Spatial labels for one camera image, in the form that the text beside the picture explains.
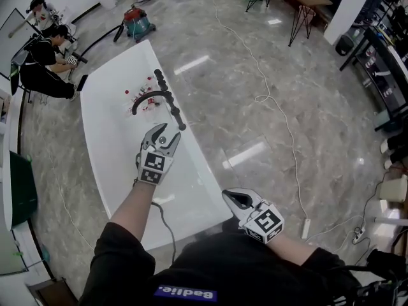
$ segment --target white power cord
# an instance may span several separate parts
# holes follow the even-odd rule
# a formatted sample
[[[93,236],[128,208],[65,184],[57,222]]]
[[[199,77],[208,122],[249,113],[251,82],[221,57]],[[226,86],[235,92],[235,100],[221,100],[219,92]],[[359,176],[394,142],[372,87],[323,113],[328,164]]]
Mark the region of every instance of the white power cord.
[[[48,149],[47,141],[45,140],[45,138],[44,138],[44,136],[43,136],[43,133],[42,133],[41,130],[40,130],[40,122],[39,122],[39,119],[40,119],[40,118],[37,117],[38,132],[40,133],[40,135],[41,135],[41,137],[42,137],[42,139],[43,139],[43,141],[44,141],[45,149],[46,149],[47,152],[48,152],[48,157],[50,158],[51,165],[52,165],[52,172],[54,173],[54,176],[55,176],[55,178],[57,179],[58,191],[59,191],[59,195],[60,195],[61,198],[62,198],[62,202],[64,203],[65,211],[68,213],[69,219],[71,220],[72,225],[73,225],[74,228],[78,231],[78,233],[80,234],[80,236],[82,237],[82,239],[87,243],[87,245],[88,245],[92,250],[94,250],[94,248],[90,245],[90,243],[88,242],[88,240],[86,240],[86,238],[85,238],[84,235],[81,233],[81,231],[78,229],[78,227],[75,226],[75,223],[74,223],[74,221],[73,221],[73,219],[72,219],[72,216],[71,216],[70,212],[68,211],[68,209],[67,209],[67,207],[66,207],[64,195],[62,195],[61,185],[59,184],[58,176],[57,176],[57,174],[56,174],[56,172],[55,172],[54,162],[52,161],[51,153],[50,153],[50,150]]]
[[[356,233],[354,232],[354,230],[353,230],[353,231],[349,231],[349,232],[347,233],[345,239],[343,240],[343,244],[342,244],[338,249],[336,249],[336,250],[333,252],[334,254],[337,253],[339,250],[341,250],[341,248],[343,248],[343,245],[344,245],[344,243],[346,242],[346,240],[347,240],[348,236],[350,235],[350,233],[356,234]]]
[[[324,231],[324,232],[316,233],[315,235],[310,236],[308,239],[306,239],[305,242],[308,242],[310,239],[312,239],[312,238],[314,238],[314,237],[317,237],[317,236],[320,236],[320,235],[322,235],[323,233],[330,232],[331,230],[334,230],[335,228],[337,228],[337,227],[339,227],[339,226],[341,226],[341,225],[343,225],[343,224],[349,222],[351,219],[354,219],[355,217],[361,217],[361,218],[364,220],[364,218],[363,218],[361,215],[355,215],[354,217],[351,217],[351,218],[349,218],[348,220],[345,220],[345,221],[342,222],[342,223],[336,224],[332,229],[329,229],[329,230]]]
[[[218,18],[218,9],[217,9],[217,4],[215,3],[214,0],[212,0],[212,3],[214,3],[214,8],[215,8],[215,17],[218,20],[218,23],[223,26],[223,28],[226,28],[227,30],[231,31],[232,33],[235,34],[235,36],[242,42],[242,44],[244,45],[244,47],[249,51],[249,53],[251,54],[251,57],[254,59],[254,61],[256,62],[256,67],[258,68],[259,73],[262,75],[264,81],[265,81],[265,87],[268,91],[267,95],[259,95],[255,98],[255,102],[257,103],[263,103],[265,102],[267,99],[272,99],[273,102],[275,102],[276,106],[278,107],[279,111],[283,114],[283,116],[285,117],[285,122],[286,122],[286,127],[288,128],[289,134],[291,135],[292,138],[292,153],[293,153],[293,158],[295,159],[295,177],[296,177],[296,183],[298,184],[298,199],[299,199],[299,204],[300,207],[302,208],[303,213],[305,214],[305,222],[303,224],[303,233],[302,233],[302,238],[306,239],[307,238],[307,234],[309,232],[309,226],[310,226],[310,219],[307,216],[306,210],[303,207],[302,204],[302,199],[300,198],[300,183],[299,183],[299,178],[298,178],[298,160],[296,159],[296,154],[295,154],[295,138],[293,137],[293,134],[289,128],[289,123],[288,123],[288,117],[286,117],[286,114],[283,112],[281,106],[279,106],[278,102],[273,98],[273,96],[270,94],[270,88],[268,85],[268,80],[266,79],[265,74],[261,71],[261,69],[259,68],[259,62],[258,60],[256,60],[256,58],[254,57],[252,50],[245,44],[244,40],[237,34],[237,32],[235,32],[232,28],[229,28],[228,26],[225,26]]]

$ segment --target forearm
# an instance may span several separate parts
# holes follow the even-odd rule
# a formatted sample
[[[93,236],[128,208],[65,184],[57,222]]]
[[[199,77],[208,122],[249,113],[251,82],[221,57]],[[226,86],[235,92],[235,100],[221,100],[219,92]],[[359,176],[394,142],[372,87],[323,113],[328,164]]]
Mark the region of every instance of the forearm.
[[[155,189],[154,185],[137,182],[110,221],[127,229],[141,241]]]
[[[26,21],[23,21],[20,25],[18,25],[16,28],[14,28],[14,30],[12,30],[10,32],[10,34],[15,34],[17,31],[19,31],[24,26],[25,23],[26,23]]]
[[[50,66],[50,69],[54,73],[63,73],[64,71],[70,70],[72,68],[70,64],[59,64],[57,61],[56,64],[53,64],[52,66]]]
[[[57,60],[57,64],[65,64],[65,59],[60,57],[55,57],[55,59]]]
[[[286,261],[297,265],[303,265],[317,247],[297,242],[282,233],[267,243],[276,255]]]

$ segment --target power strip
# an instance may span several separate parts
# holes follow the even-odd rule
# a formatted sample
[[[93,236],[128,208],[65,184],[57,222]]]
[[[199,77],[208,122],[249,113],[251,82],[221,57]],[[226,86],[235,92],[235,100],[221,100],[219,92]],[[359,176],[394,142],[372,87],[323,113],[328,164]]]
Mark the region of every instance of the power strip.
[[[354,237],[353,244],[357,244],[360,241],[361,237],[364,235],[364,232],[365,232],[365,228],[362,227],[360,232],[357,233],[356,236]]]

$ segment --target black shirt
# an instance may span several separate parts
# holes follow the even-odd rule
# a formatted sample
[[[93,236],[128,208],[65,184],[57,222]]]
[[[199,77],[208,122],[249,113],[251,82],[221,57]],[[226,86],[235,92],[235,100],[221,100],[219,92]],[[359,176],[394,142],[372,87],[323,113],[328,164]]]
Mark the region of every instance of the black shirt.
[[[55,52],[51,45],[50,39],[44,39],[34,44],[28,53],[26,64],[37,63],[41,66],[56,64]]]
[[[20,68],[21,82],[27,89],[34,91],[37,91],[38,85],[45,85],[49,81],[54,84],[59,77],[46,66],[56,63],[57,59],[50,39],[35,43],[30,48],[24,65]]]
[[[298,266],[247,235],[219,233],[188,245],[169,269],[154,275],[154,258],[109,222],[80,305],[327,305],[359,286],[349,272],[326,273],[343,265],[317,249]]]

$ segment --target white cable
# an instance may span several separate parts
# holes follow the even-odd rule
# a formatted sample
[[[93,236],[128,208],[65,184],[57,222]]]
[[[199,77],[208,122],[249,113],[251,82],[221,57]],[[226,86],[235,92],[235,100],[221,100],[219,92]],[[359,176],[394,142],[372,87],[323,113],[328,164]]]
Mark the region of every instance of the white cable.
[[[337,253],[339,250],[341,250],[341,248],[343,248],[343,245],[344,245],[344,243],[346,242],[346,240],[347,240],[348,236],[350,235],[350,233],[355,233],[355,232],[354,232],[354,231],[349,231],[349,232],[347,233],[345,239],[343,240],[343,244],[342,244],[338,249],[336,249],[336,250],[333,252],[333,254]]]
[[[81,233],[81,231],[78,229],[78,227],[75,226],[75,223],[74,223],[74,221],[73,221],[73,219],[72,219],[72,216],[71,216],[71,214],[69,213],[68,209],[66,208],[65,199],[64,199],[64,196],[62,195],[62,191],[61,191],[61,185],[59,184],[58,176],[57,176],[57,174],[56,174],[56,172],[55,172],[54,162],[52,161],[51,153],[50,153],[50,150],[48,149],[47,141],[45,140],[45,138],[44,138],[44,136],[43,136],[43,133],[42,133],[41,130],[40,130],[40,122],[39,122],[39,119],[40,119],[40,118],[37,117],[38,132],[40,133],[40,135],[41,135],[41,137],[42,137],[42,139],[43,139],[43,141],[44,141],[45,149],[46,149],[47,152],[48,152],[48,157],[50,158],[51,165],[52,165],[52,172],[54,173],[54,176],[55,176],[55,178],[57,179],[58,191],[59,191],[59,194],[60,194],[60,196],[61,196],[61,198],[62,198],[62,202],[64,203],[65,211],[68,213],[69,219],[71,220],[72,225],[73,225],[73,226],[75,227],[75,229],[78,231],[78,233],[80,234],[80,236],[82,237],[82,239],[87,243],[87,245],[88,245],[92,250],[94,250],[94,248],[90,245],[90,243],[88,242],[88,240],[86,240],[86,238],[82,235],[82,233]]]
[[[273,96],[270,94],[270,88],[268,85],[268,80],[266,79],[265,74],[261,71],[261,69],[259,68],[259,62],[258,60],[256,60],[256,58],[254,57],[254,55],[252,54],[252,50],[245,44],[244,40],[237,34],[237,32],[235,32],[233,29],[229,28],[228,26],[225,26],[218,18],[218,9],[217,9],[217,4],[215,3],[214,0],[212,0],[212,3],[214,3],[214,8],[215,8],[215,17],[218,20],[218,23],[223,26],[224,28],[228,29],[229,31],[231,31],[232,33],[235,34],[235,36],[242,42],[242,44],[244,45],[244,47],[249,51],[249,53],[251,54],[251,57],[255,60],[256,62],[256,67],[258,68],[258,71],[261,73],[264,81],[265,81],[265,86],[266,89],[268,90],[268,95],[259,95],[255,98],[255,102],[257,103],[263,103],[265,102],[267,99],[272,99],[273,102],[275,102],[276,106],[278,107],[279,111],[283,114],[283,116],[285,117],[285,121],[286,121],[286,127],[288,128],[289,134],[292,137],[292,153],[293,153],[293,158],[295,159],[295,177],[296,177],[296,183],[298,184],[298,199],[299,199],[299,204],[300,207],[302,208],[303,213],[305,214],[306,219],[308,219],[307,213],[305,211],[305,208],[303,207],[302,204],[302,199],[300,198],[300,184],[299,184],[299,178],[298,178],[298,160],[296,159],[296,154],[295,154],[295,138],[293,137],[293,134],[289,128],[289,123],[288,123],[288,117],[286,117],[286,114],[283,112],[282,108],[279,106],[278,102],[273,98]]]
[[[361,218],[363,218],[361,215],[355,215],[354,217],[351,217],[351,218],[349,218],[348,220],[345,220],[345,221],[342,222],[342,223],[336,224],[332,229],[329,229],[329,230],[324,231],[324,232],[316,233],[315,235],[310,236],[308,239],[306,239],[305,242],[308,242],[310,239],[312,239],[312,238],[314,238],[314,237],[316,237],[316,236],[322,235],[323,233],[330,232],[331,230],[334,230],[334,229],[337,228],[338,226],[341,226],[342,224],[345,224],[345,223],[349,222],[351,219],[354,219],[355,217],[361,217]]]

